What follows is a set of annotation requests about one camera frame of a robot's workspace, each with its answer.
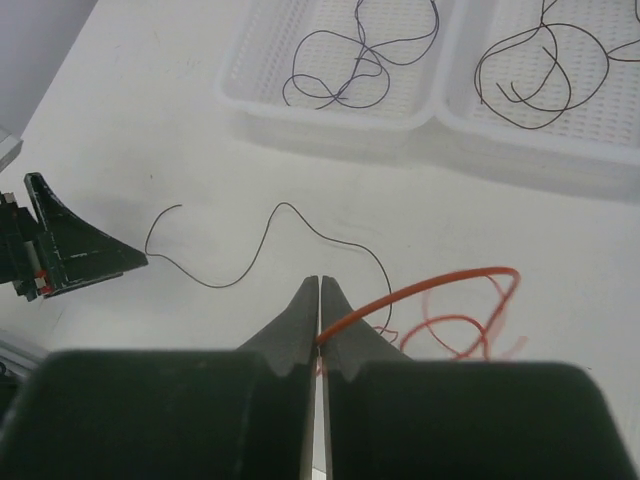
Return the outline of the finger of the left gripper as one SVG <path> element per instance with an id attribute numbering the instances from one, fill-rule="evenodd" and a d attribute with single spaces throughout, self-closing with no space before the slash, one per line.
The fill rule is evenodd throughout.
<path id="1" fill-rule="evenodd" d="M 38 223 L 34 246 L 51 298 L 111 280 L 148 265 L 146 255 L 73 213 L 39 173 L 24 178 Z"/>

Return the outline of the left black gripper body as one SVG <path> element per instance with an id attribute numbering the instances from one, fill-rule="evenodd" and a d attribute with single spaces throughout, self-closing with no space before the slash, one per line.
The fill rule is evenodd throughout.
<path id="1" fill-rule="evenodd" d="M 1 284 L 11 283 L 18 296 L 33 301 L 50 294 L 50 282 L 37 247 L 45 231 L 41 207 L 28 193 L 36 216 L 18 205 L 13 192 L 1 194 Z"/>

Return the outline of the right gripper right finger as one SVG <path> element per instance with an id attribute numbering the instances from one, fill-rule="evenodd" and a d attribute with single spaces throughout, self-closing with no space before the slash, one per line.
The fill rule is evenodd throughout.
<path id="1" fill-rule="evenodd" d="M 331 479 L 634 479 L 606 400 L 555 362 L 413 360 L 363 319 L 327 340 Z"/>

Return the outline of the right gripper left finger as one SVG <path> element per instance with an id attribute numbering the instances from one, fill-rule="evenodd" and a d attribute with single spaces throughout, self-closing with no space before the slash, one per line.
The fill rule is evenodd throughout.
<path id="1" fill-rule="evenodd" d="M 67 350 L 1 425 L 5 479 L 307 479 L 319 280 L 233 350 Z"/>

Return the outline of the left white perforated basket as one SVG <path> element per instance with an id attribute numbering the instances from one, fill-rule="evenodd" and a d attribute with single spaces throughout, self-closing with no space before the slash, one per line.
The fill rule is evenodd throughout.
<path id="1" fill-rule="evenodd" d="M 255 139 L 389 149 L 435 116 L 452 1 L 251 1 L 215 92 Z"/>

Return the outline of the white perforated basket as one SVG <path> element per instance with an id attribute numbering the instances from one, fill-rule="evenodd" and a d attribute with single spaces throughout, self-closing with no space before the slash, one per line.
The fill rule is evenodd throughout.
<path id="1" fill-rule="evenodd" d="M 251 1 L 215 92 L 255 139 L 389 149 L 435 116 L 452 1 Z"/>
<path id="2" fill-rule="evenodd" d="M 639 199 L 639 5 L 458 1 L 434 88 L 464 170 Z"/>

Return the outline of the right white perforated basket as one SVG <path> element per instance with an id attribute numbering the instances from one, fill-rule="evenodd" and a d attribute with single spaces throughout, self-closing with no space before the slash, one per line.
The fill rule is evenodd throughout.
<path id="1" fill-rule="evenodd" d="M 434 88 L 464 170 L 639 199 L 639 5 L 458 1 Z"/>

